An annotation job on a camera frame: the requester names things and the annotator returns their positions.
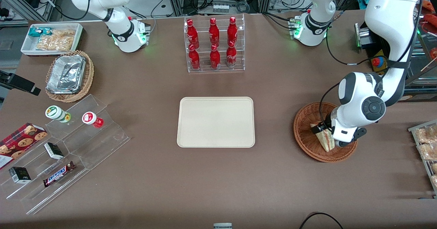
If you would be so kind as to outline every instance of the table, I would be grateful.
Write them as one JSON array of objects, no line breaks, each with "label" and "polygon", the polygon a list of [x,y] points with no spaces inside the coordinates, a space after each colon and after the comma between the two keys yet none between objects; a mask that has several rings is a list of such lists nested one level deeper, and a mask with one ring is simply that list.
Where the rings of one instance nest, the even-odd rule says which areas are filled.
[{"label": "table", "polygon": [[[90,93],[132,139],[34,216],[18,201],[0,199],[0,228],[298,228],[311,212],[327,212],[345,228],[421,228],[437,225],[436,200],[407,128],[437,118],[434,103],[398,103],[359,139],[356,152],[336,164],[315,161],[297,145],[292,122],[307,103],[351,71],[326,44],[306,47],[260,14],[246,18],[246,71],[188,74],[183,18],[159,19],[150,45],[119,51],[103,22],[84,22],[81,50],[95,66]],[[333,53],[360,61],[347,11],[329,30]],[[17,74],[45,87],[53,58],[23,55]],[[249,149],[180,148],[183,97],[248,96],[254,101],[256,143]],[[326,101],[338,103],[336,92]],[[49,122],[57,103],[12,90],[0,111],[0,136],[25,122]],[[317,215],[307,228],[337,228]]]}]

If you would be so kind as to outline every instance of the red lid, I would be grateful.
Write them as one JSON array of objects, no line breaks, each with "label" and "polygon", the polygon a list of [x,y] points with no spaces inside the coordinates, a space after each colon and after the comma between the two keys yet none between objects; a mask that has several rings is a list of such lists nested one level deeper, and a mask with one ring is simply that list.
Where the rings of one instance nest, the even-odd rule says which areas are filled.
[{"label": "red lid", "polygon": [[97,120],[97,115],[94,114],[94,113],[91,112],[91,111],[86,112],[86,113],[83,114],[83,116],[82,116],[82,121],[83,121],[83,123],[85,123],[85,124],[89,124],[89,125],[90,125],[90,124],[96,122],[96,120]]},{"label": "red lid", "polygon": [[379,58],[373,58],[372,59],[372,65],[377,67],[381,63],[381,60]]}]

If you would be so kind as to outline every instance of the snickers bar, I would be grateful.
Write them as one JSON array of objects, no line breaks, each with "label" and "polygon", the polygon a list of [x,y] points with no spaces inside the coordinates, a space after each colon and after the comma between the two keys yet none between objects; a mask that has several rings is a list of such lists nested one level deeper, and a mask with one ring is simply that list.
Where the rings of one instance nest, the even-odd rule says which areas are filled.
[{"label": "snickers bar", "polygon": [[51,185],[55,181],[59,180],[62,176],[64,176],[69,171],[73,170],[74,168],[76,168],[76,166],[73,164],[73,161],[71,161],[69,164],[67,164],[64,167],[62,167],[60,170],[58,170],[56,173],[54,173],[48,179],[43,180],[44,186],[48,187],[49,185]]}]

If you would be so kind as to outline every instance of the acrylic bottle rack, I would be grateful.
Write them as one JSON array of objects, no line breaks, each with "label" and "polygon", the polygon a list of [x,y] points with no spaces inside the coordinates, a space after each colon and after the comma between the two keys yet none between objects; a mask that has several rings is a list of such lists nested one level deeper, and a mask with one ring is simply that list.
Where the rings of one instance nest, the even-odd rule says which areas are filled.
[{"label": "acrylic bottle rack", "polygon": [[[51,138],[44,138],[20,159],[0,170],[0,186],[7,199],[20,200],[26,214],[35,214],[129,141],[130,138],[111,119],[105,108],[104,103],[89,94],[66,110],[71,114],[69,122],[52,120],[48,123],[46,129]],[[87,111],[94,112],[104,120],[101,128],[82,122],[82,116]],[[50,158],[44,148],[47,142],[57,144],[64,158]],[[44,187],[42,181],[70,161],[73,161],[76,168],[50,186]],[[25,167],[32,181],[27,184],[14,183],[8,171],[11,167]]]},{"label": "acrylic bottle rack", "polygon": [[[226,50],[228,49],[228,26],[229,18],[234,16],[236,18],[237,31],[237,43],[235,49],[237,50],[236,65],[233,68],[226,66]],[[211,42],[209,41],[209,19],[211,17],[216,18],[217,27],[220,31],[220,45],[218,52],[220,53],[220,69],[214,70],[211,68],[209,53],[211,52]],[[197,52],[200,58],[200,69],[193,70],[189,57],[188,57],[188,45],[190,44],[187,36],[187,20],[192,19],[194,27],[198,32],[199,48]],[[244,15],[220,15],[220,16],[190,16],[184,20],[184,36],[185,36],[185,51],[187,54],[187,68],[188,72],[237,72],[245,70],[245,26]]]}]

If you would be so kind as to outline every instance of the red container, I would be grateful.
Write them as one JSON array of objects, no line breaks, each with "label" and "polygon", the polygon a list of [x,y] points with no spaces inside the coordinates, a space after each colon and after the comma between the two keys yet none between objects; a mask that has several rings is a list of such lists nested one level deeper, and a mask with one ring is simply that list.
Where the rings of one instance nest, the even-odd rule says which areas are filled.
[{"label": "red container", "polygon": [[233,68],[237,61],[237,50],[233,41],[228,42],[228,50],[226,50],[226,66]]},{"label": "red container", "polygon": [[217,22],[215,18],[209,19],[209,40],[211,41],[211,44],[220,45],[220,32],[219,28],[217,27]]},{"label": "red container", "polygon": [[188,53],[188,57],[190,58],[190,64],[192,65],[192,68],[194,70],[200,69],[200,58],[199,54],[197,53],[195,46],[193,44],[190,44],[188,46],[188,49],[190,52]]},{"label": "red container", "polygon": [[229,18],[229,27],[228,27],[228,43],[229,41],[233,41],[234,44],[237,43],[237,25],[236,25],[236,18],[234,16],[231,16]]},{"label": "red container", "polygon": [[196,28],[193,26],[193,21],[191,19],[187,20],[187,35],[188,35],[188,41],[190,44],[194,45],[195,49],[199,48],[199,36],[197,34]]},{"label": "red container", "polygon": [[211,53],[209,54],[211,59],[211,68],[214,70],[220,69],[220,53],[217,51],[217,45],[211,45]]}]

